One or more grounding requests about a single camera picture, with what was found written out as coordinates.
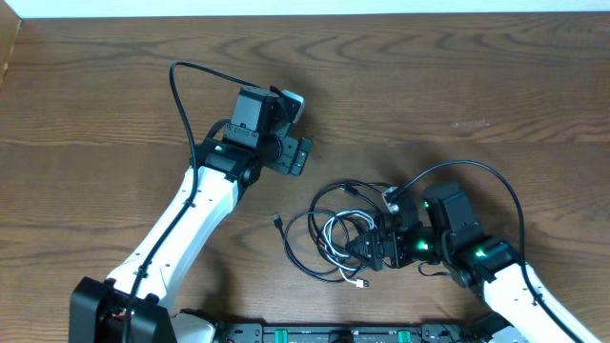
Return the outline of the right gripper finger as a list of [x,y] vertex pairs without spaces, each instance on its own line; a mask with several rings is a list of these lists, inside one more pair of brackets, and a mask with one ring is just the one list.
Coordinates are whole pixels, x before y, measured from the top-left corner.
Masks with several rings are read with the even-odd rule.
[[378,230],[366,232],[349,241],[345,251],[351,257],[359,260],[376,260],[385,257],[383,236]]
[[359,262],[362,268],[368,268],[375,272],[380,272],[384,268],[382,258],[372,256],[356,255],[355,259]]

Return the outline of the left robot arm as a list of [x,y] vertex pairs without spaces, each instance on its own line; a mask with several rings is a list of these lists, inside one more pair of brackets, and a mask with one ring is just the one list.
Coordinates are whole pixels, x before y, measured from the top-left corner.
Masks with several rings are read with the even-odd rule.
[[269,168],[302,173],[311,140],[289,135],[302,96],[275,87],[241,88],[231,119],[194,147],[179,191],[150,232],[103,281],[83,278],[71,295],[71,342],[211,342],[216,326],[199,313],[170,312],[206,241]]

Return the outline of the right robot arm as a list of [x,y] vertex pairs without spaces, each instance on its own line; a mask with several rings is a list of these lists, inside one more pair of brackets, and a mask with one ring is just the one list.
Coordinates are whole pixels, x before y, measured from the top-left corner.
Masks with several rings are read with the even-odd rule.
[[443,265],[463,289],[475,293],[490,313],[454,336],[464,342],[594,342],[596,337],[519,263],[506,240],[485,233],[466,193],[456,182],[435,184],[422,194],[430,219],[424,225],[411,194],[386,203],[376,227],[350,241],[347,254],[379,271],[414,262]]

